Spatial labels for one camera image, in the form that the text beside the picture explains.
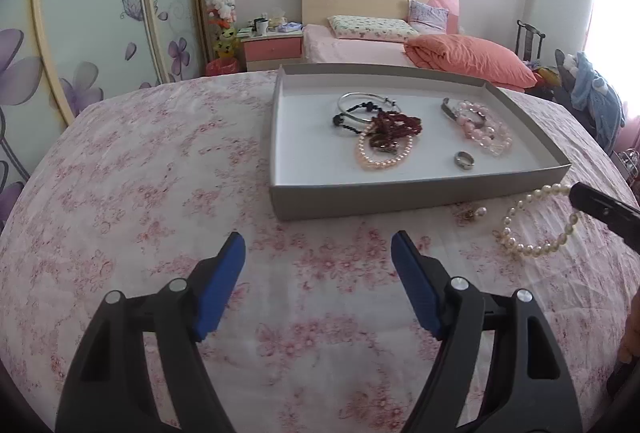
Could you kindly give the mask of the right hand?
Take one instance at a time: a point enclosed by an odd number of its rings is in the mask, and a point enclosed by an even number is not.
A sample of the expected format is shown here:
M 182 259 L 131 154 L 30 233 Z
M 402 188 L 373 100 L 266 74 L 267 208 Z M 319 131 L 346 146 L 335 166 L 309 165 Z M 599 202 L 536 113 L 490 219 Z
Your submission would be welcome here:
M 623 364 L 630 364 L 634 357 L 640 356 L 640 290 L 631 300 L 630 311 L 627 316 L 625 332 L 620 340 L 618 360 Z

